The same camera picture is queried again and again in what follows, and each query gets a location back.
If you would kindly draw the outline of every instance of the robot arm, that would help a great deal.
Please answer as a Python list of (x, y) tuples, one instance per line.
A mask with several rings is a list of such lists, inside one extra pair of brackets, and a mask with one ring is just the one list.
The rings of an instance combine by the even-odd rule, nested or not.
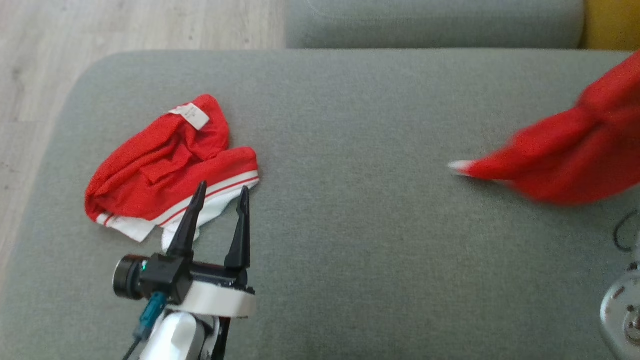
[[(225, 264), (214, 265), (193, 261), (193, 236), (206, 188), (205, 182), (200, 183), (166, 254), (127, 255), (116, 266), (116, 295), (150, 299), (141, 327), (134, 333), (136, 343), (148, 340), (142, 360), (222, 360), (231, 319), (255, 312), (255, 291), (248, 286), (247, 276), (251, 261), (249, 189), (244, 187), (241, 192), (236, 233)], [(156, 298), (166, 299), (166, 308), (150, 321), (148, 313), (153, 311), (148, 309)], [(148, 331), (139, 331), (143, 324)]]

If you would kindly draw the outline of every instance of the black cable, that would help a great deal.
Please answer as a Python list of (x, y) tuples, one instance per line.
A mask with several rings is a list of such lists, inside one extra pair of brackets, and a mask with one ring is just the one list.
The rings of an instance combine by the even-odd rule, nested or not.
[(618, 222), (618, 225), (616, 225), (615, 229), (613, 229), (613, 244), (618, 248), (618, 250), (620, 250), (622, 252), (632, 252), (633, 248), (632, 247), (624, 247), (624, 246), (620, 245), (620, 240), (618, 239), (618, 232), (620, 231), (620, 228), (623, 225), (625, 225), (625, 223), (627, 221), (629, 221), (629, 219), (632, 216), (637, 214), (637, 212), (638, 212), (638, 210), (634, 209), (633, 211), (631, 211), (630, 213), (625, 215), (625, 217), (623, 217), (622, 220), (620, 220), (620, 222)]
[(135, 339), (133, 341), (133, 344), (129, 348), (129, 351), (127, 351), (127, 353), (124, 355), (122, 360), (129, 360), (129, 358), (131, 357), (131, 354), (133, 354), (133, 352), (136, 350), (136, 347), (138, 347), (139, 344), (140, 344), (140, 339)]

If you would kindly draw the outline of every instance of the gray fabric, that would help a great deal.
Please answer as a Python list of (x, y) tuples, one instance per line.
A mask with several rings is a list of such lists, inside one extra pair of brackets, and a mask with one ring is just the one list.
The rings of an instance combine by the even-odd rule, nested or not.
[(290, 0), (290, 48), (576, 48), (582, 0)]
[[(228, 359), (603, 359), (598, 310), (630, 258), (611, 243), (637, 193), (533, 204), (450, 174), (567, 109), (625, 53), (500, 50), (145, 52), (77, 83), (2, 291), (3, 359), (120, 359), (142, 302), (111, 275), (138, 245), (91, 223), (97, 166), (164, 111), (216, 96), (252, 146), (250, 284)], [(236, 214), (204, 226), (221, 263)]]

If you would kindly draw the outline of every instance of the red cloth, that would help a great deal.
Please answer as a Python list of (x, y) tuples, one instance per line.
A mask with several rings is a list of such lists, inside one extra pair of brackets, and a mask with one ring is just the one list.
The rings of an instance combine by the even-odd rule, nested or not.
[(519, 131), (460, 172), (506, 180), (559, 205), (594, 202), (640, 183), (640, 51), (589, 85), (575, 107)]
[(167, 211), (188, 202), (201, 181), (206, 180), (211, 189), (258, 170), (253, 149), (227, 149), (229, 129), (217, 100), (201, 95), (192, 104), (209, 117), (200, 130), (179, 113), (167, 113), (125, 142), (98, 168), (84, 200), (86, 214), (93, 221), (102, 215), (98, 222), (106, 225), (109, 217), (118, 215), (164, 225), (178, 215)]

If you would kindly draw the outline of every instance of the red stripe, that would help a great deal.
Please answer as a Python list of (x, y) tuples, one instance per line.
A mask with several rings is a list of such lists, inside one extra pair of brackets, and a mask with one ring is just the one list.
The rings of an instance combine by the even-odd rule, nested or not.
[[(210, 197), (211, 195), (215, 195), (215, 194), (217, 194), (217, 193), (219, 193), (219, 192), (221, 192), (221, 191), (223, 191), (223, 190), (226, 190), (226, 189), (232, 188), (232, 187), (234, 187), (234, 186), (238, 186), (238, 185), (240, 185), (240, 184), (248, 183), (248, 182), (253, 181), (253, 180), (256, 180), (256, 179), (260, 179), (260, 177), (258, 177), (258, 176), (256, 176), (256, 177), (252, 177), (251, 179), (242, 180), (242, 181), (240, 181), (239, 183), (235, 183), (235, 184), (232, 184), (232, 185), (229, 185), (229, 186), (225, 186), (225, 187), (224, 187), (224, 188), (222, 188), (222, 189), (218, 189), (218, 190), (216, 190), (216, 191), (214, 191), (214, 192), (210, 193), (209, 195), (207, 195), (207, 196), (205, 197), (205, 199), (206, 199), (206, 198), (208, 198), (208, 197)], [(161, 223), (160, 225), (158, 225), (158, 226), (163, 226), (163, 225), (165, 225), (166, 223), (168, 223), (169, 221), (171, 221), (171, 219), (175, 218), (176, 216), (180, 215), (183, 211), (187, 210), (187, 208), (188, 208), (188, 206), (185, 206), (185, 207), (184, 207), (184, 208), (182, 208), (180, 211), (178, 211), (177, 213), (173, 214), (170, 218), (166, 219), (164, 222), (162, 222), (162, 223)]]
[(104, 221), (104, 226), (107, 226), (107, 223), (109, 222), (109, 220), (111, 220), (111, 218), (113, 217), (113, 214), (109, 215), (109, 217), (107, 217), (107, 220)]

